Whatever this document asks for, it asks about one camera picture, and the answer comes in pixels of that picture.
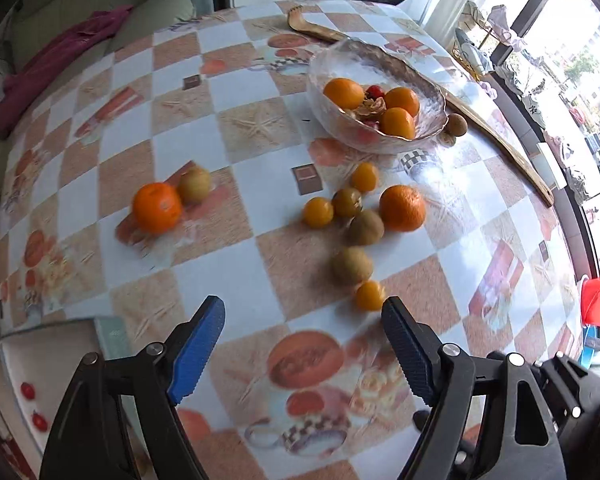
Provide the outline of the brown longan cluster lower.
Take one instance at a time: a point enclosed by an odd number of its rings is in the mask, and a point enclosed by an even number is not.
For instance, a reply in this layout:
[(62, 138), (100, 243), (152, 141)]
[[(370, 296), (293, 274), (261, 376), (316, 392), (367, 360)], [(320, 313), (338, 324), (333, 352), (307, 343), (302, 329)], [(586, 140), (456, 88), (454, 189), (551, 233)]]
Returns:
[(357, 285), (372, 276), (374, 263), (363, 248), (345, 247), (332, 257), (332, 272), (340, 283)]

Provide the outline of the brown longan cluster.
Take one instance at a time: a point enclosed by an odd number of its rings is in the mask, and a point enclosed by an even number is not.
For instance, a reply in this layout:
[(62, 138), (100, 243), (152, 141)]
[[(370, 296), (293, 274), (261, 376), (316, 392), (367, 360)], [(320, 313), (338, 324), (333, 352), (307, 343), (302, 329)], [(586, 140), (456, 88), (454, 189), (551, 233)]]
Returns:
[(373, 210), (362, 210), (352, 219), (347, 229), (348, 242), (356, 246), (376, 244), (384, 235), (384, 222)]
[(363, 248), (345, 247), (332, 257), (332, 272), (340, 283), (357, 285), (372, 276), (374, 263)]

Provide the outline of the red plastic bucket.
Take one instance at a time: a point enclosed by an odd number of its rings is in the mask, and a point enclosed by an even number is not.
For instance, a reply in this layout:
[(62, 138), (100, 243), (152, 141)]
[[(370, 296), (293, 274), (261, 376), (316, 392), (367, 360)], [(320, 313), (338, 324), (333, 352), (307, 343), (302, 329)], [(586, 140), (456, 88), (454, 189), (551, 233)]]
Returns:
[(600, 328), (600, 278), (583, 279), (580, 309), (583, 325)]

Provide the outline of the brown longan cluster middle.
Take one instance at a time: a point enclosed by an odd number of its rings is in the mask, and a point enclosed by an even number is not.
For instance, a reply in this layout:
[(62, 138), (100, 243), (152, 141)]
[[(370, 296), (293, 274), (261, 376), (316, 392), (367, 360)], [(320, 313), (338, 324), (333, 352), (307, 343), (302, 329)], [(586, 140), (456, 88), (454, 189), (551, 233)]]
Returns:
[(348, 242), (356, 246), (376, 244), (384, 235), (384, 222), (373, 210), (362, 210), (352, 219), (347, 229)]

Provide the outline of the mandarin in fruit cluster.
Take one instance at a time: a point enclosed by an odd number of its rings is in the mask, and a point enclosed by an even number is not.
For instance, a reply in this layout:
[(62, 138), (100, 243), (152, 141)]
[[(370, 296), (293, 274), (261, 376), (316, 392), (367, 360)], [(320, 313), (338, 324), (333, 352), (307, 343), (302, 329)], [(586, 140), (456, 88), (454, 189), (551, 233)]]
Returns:
[(389, 186), (379, 200), (379, 214), (385, 228), (396, 232), (413, 232), (426, 221), (426, 203), (409, 185)]

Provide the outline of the white shallow tray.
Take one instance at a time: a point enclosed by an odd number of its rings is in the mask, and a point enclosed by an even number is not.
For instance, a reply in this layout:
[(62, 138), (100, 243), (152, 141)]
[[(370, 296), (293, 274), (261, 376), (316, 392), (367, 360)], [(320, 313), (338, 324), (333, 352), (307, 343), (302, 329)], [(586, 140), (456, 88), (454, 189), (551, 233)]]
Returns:
[[(9, 385), (38, 452), (43, 453), (48, 433), (32, 424), (33, 412), (53, 423), (59, 404), (82, 358), (98, 352), (105, 359), (131, 354), (131, 346), (121, 318), (80, 318), (39, 325), (13, 332), (0, 340), (0, 356)], [(35, 399), (26, 400), (20, 384), (35, 388)]]

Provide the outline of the red cherry tomato tray left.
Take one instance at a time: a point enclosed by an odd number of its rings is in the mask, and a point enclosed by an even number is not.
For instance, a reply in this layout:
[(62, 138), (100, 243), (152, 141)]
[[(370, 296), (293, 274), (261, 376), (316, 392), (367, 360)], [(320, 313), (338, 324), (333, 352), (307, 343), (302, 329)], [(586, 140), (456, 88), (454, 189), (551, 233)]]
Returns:
[(20, 384), (20, 392), (26, 400), (32, 401), (35, 399), (35, 388), (28, 382)]

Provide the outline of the large orange mandarin on table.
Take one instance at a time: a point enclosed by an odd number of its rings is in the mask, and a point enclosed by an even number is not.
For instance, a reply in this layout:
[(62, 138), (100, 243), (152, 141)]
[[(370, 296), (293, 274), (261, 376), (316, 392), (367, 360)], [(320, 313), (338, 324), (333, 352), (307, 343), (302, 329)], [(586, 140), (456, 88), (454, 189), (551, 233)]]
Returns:
[(180, 222), (183, 204), (173, 185), (164, 182), (142, 186), (132, 200), (132, 216), (137, 227), (150, 235), (161, 235)]

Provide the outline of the yellow cherry tomato cluster top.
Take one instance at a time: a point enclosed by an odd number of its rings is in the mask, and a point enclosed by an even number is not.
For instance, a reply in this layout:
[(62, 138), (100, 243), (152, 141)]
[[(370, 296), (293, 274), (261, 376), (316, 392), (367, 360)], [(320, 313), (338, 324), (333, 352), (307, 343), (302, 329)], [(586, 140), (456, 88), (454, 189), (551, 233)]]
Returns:
[(371, 162), (360, 162), (350, 175), (349, 179), (352, 188), (362, 194), (376, 190), (380, 182), (380, 175), (377, 167)]

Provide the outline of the brown longan beside mandarin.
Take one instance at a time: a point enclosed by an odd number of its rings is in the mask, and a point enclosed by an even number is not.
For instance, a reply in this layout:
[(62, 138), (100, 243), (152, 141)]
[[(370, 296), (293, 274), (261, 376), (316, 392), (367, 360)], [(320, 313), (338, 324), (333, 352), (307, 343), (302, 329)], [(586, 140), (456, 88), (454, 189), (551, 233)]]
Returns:
[(181, 175), (178, 181), (178, 195), (187, 205), (200, 204), (212, 189), (211, 174), (204, 168), (195, 166)]

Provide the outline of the wooden back scratcher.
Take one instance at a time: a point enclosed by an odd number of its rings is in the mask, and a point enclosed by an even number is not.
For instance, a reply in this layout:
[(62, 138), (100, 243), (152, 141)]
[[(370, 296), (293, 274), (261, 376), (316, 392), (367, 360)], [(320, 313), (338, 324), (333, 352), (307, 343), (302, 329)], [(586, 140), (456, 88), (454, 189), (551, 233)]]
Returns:
[[(318, 122), (337, 140), (360, 152), (399, 155), (434, 140), (448, 123), (448, 111), (455, 110), (512, 162), (547, 206), (554, 205), (554, 195), (548, 185), (531, 162), (505, 136), (501, 136), (460, 98), (419, 73), (402, 58), (389, 54), (381, 47), (307, 21), (301, 6), (294, 6), (288, 11), (287, 24), (295, 32), (330, 44), (327, 49), (314, 55), (309, 64), (306, 96)], [(414, 139), (387, 136), (370, 128), (324, 96), (326, 80), (335, 73), (337, 67), (344, 68), (350, 75), (383, 76), (386, 81), (396, 84), (403, 82), (413, 88), (419, 100)]]

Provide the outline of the clear glass fruit bowl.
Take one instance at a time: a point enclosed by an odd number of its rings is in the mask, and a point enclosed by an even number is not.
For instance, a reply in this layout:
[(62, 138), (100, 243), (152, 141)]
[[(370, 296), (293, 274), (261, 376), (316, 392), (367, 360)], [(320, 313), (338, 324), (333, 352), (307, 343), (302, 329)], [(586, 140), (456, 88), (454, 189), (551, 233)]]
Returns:
[(337, 106), (366, 126), (401, 139), (413, 140), (419, 100), (413, 88), (383, 76), (350, 75), (337, 67), (323, 90)]

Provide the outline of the magenta cloth on sofa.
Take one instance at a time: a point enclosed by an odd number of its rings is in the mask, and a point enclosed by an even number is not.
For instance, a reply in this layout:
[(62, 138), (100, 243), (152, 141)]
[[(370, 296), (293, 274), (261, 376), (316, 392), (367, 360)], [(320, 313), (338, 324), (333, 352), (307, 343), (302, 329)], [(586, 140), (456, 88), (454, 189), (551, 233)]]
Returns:
[(0, 137), (7, 138), (38, 96), (83, 53), (113, 37), (133, 10), (94, 11), (55, 37), (15, 75), (5, 79), (0, 102)]

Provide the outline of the green sofa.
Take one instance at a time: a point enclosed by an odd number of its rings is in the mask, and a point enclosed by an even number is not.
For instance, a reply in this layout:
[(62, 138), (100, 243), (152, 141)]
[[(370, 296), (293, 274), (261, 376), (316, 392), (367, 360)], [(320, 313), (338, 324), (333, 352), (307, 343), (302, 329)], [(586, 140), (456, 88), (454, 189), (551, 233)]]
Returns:
[(33, 104), (194, 11), (190, 0), (15, 0), (0, 24), (0, 193), (9, 138)]

